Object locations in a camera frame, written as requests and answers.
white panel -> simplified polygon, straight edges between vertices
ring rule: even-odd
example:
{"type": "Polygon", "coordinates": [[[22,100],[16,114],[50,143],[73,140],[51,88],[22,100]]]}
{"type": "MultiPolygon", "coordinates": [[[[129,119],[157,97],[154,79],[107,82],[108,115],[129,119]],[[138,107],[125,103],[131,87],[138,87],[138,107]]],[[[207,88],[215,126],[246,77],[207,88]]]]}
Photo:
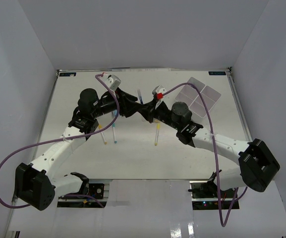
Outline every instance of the white panel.
{"type": "Polygon", "coordinates": [[[20,0],[56,69],[232,66],[267,0],[20,0]]]}
{"type": "Polygon", "coordinates": [[[21,238],[194,238],[189,186],[188,181],[114,180],[104,209],[24,208],[10,229],[20,230],[21,238]]]}
{"type": "MultiPolygon", "coordinates": [[[[0,162],[37,140],[55,70],[17,0],[0,1],[0,162]]],[[[20,153],[0,171],[0,195],[10,203],[15,168],[31,159],[20,153]]],[[[10,210],[0,205],[0,237],[10,210]]]]}
{"type": "Polygon", "coordinates": [[[286,212],[275,182],[265,192],[248,190],[232,210],[226,227],[220,225],[219,212],[194,211],[197,238],[280,238],[286,236],[286,212]]]}
{"type": "Polygon", "coordinates": [[[234,80],[252,136],[281,165],[275,177],[286,209],[286,1],[269,2],[236,64],[234,80]]]}

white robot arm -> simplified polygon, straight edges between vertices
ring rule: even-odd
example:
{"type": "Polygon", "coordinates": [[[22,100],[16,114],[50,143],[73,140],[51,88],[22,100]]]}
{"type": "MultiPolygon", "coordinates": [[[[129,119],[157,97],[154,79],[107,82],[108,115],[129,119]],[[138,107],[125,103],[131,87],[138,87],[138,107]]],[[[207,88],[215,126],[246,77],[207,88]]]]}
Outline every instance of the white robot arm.
{"type": "MultiPolygon", "coordinates": [[[[163,102],[162,93],[166,90],[162,86],[155,88],[152,101],[142,105],[136,102],[138,99],[135,96],[118,88],[120,80],[116,76],[106,75],[104,81],[115,91],[121,116],[127,118],[138,112],[149,122],[157,119],[176,129],[176,136],[183,144],[213,151],[210,131],[191,120],[192,113],[185,103],[176,102],[169,110],[163,102]]],[[[15,195],[37,209],[44,210],[54,197],[68,193],[87,194],[89,179],[86,176],[76,172],[60,179],[55,179],[54,176],[71,153],[89,139],[73,137],[94,132],[98,127],[96,118],[114,111],[115,107],[109,92],[99,99],[94,89],[82,91],[72,121],[61,136],[63,141],[54,143],[29,165],[21,163],[17,167],[15,195]]],[[[248,142],[215,135],[215,140],[218,154],[239,165],[233,170],[220,172],[221,190],[248,186],[263,192],[280,169],[266,144],[259,139],[248,142]]],[[[209,182],[217,184],[215,176],[209,182]]]]}

white enclosure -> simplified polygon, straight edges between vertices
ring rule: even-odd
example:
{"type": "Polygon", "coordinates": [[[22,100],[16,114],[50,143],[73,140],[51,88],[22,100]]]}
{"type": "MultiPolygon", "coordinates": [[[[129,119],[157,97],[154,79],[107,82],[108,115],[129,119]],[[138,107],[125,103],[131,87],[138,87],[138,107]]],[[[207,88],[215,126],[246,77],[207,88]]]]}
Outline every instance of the white enclosure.
{"type": "MultiPolygon", "coordinates": [[[[272,186],[286,210],[286,1],[0,0],[0,161],[38,140],[56,69],[111,67],[232,67],[252,137],[281,165],[272,186]]],[[[2,168],[8,203],[16,166],[33,153],[2,168]]],[[[9,214],[0,205],[0,237],[9,214]]]]}
{"type": "MultiPolygon", "coordinates": [[[[96,74],[98,72],[77,72],[76,76],[57,79],[41,141],[62,134],[67,122],[71,120],[71,113],[68,112],[76,107],[83,89],[94,88],[98,95],[105,92],[105,88],[95,79],[96,74]]],[[[215,133],[237,140],[249,138],[246,124],[241,122],[242,115],[237,110],[239,104],[233,83],[227,75],[211,76],[207,71],[170,69],[124,70],[115,71],[114,74],[121,79],[120,88],[127,93],[135,95],[137,88],[140,88],[145,102],[152,100],[151,91],[154,86],[161,84],[171,89],[190,77],[197,78],[221,92],[220,100],[210,113],[215,133]]],[[[169,108],[175,102],[178,91],[165,98],[169,108]]],[[[98,118],[102,126],[111,120],[111,115],[98,118]]],[[[207,118],[198,122],[207,128],[209,126],[207,118]]],[[[55,175],[59,179],[65,174],[79,172],[90,179],[115,179],[110,183],[104,211],[100,208],[90,211],[82,208],[57,208],[57,199],[54,199],[51,207],[43,212],[32,207],[14,211],[10,231],[21,231],[20,237],[23,238],[69,238],[75,233],[85,236],[89,230],[95,231],[93,238],[130,238],[136,229],[139,232],[135,237],[142,238],[174,238],[171,235],[173,230],[188,238],[216,237],[215,234],[221,238],[251,238],[257,234],[263,234],[265,238],[286,236],[286,213],[275,183],[263,193],[249,190],[245,199],[240,201],[240,209],[232,211],[227,228],[222,228],[218,226],[218,211],[193,211],[191,196],[187,192],[190,186],[188,179],[203,180],[209,178],[215,170],[212,152],[182,144],[175,135],[176,130],[165,124],[161,125],[158,145],[155,146],[156,125],[142,121],[139,114],[119,118],[115,124],[117,144],[113,143],[111,129],[104,132],[107,145],[100,136],[91,136],[74,151],[55,175]],[[150,219],[160,222],[152,223],[150,219]],[[81,226],[83,220],[91,222],[81,226]],[[43,231],[36,232],[40,227],[43,227],[43,231]]],[[[37,156],[43,154],[49,146],[40,146],[37,156]]],[[[222,171],[237,167],[234,162],[222,156],[219,157],[219,164],[222,171]]]]}

label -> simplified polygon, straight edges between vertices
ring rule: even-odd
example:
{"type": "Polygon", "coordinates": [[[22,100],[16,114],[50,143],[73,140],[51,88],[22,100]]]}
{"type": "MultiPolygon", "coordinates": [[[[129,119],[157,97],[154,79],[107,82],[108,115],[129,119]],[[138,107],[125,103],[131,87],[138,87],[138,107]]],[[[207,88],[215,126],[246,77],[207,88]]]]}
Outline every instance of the label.
{"type": "Polygon", "coordinates": [[[226,75],[224,71],[209,71],[209,75],[226,75]]]}
{"type": "Polygon", "coordinates": [[[77,73],[60,73],[59,77],[74,77],[77,73]]]}

white wall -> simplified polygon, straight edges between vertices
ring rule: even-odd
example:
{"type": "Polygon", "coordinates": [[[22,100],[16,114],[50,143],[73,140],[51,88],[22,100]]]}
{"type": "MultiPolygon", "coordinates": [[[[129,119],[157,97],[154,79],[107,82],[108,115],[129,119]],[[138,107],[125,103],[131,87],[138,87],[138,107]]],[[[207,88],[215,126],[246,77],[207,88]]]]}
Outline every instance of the white wall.
{"type": "MultiPolygon", "coordinates": [[[[36,141],[55,70],[17,0],[0,0],[0,161],[36,141]]],[[[23,152],[0,173],[0,194],[11,202],[14,170],[27,161],[23,152]]],[[[10,210],[0,205],[0,237],[10,210]]]]}
{"type": "Polygon", "coordinates": [[[56,69],[225,68],[268,0],[19,0],[56,69]]]}
{"type": "Polygon", "coordinates": [[[275,181],[286,209],[286,1],[267,4],[234,80],[252,136],[265,140],[281,165],[275,181]]]}

